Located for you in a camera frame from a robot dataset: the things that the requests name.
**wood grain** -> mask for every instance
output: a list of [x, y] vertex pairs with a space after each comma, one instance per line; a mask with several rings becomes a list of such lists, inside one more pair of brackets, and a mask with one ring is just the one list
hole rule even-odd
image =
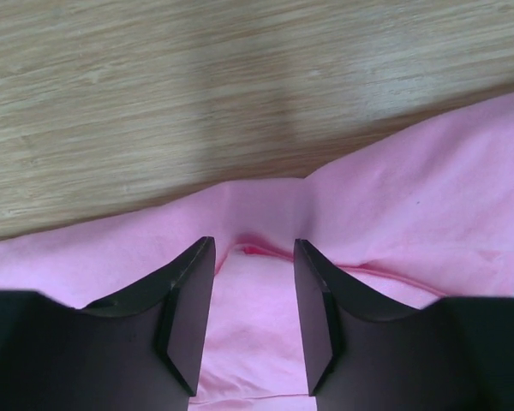
[[514, 90], [514, 0], [0, 0], [0, 238], [305, 176]]

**folded fabric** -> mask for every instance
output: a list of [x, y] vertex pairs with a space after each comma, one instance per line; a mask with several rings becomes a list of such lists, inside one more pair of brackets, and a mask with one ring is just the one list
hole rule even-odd
[[293, 278], [296, 238], [413, 307], [514, 292], [514, 93], [408, 128], [305, 179], [226, 182], [167, 205], [0, 242], [0, 289], [73, 307], [203, 235], [217, 275], [199, 411], [311, 410]]

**pink fabric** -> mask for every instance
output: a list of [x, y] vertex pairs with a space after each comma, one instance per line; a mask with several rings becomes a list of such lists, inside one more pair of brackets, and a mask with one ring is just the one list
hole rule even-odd
[[191, 409], [311, 410], [293, 241], [414, 307], [514, 290], [514, 93], [408, 128], [305, 179], [226, 182], [157, 208], [0, 242], [0, 289], [74, 307], [217, 241]]

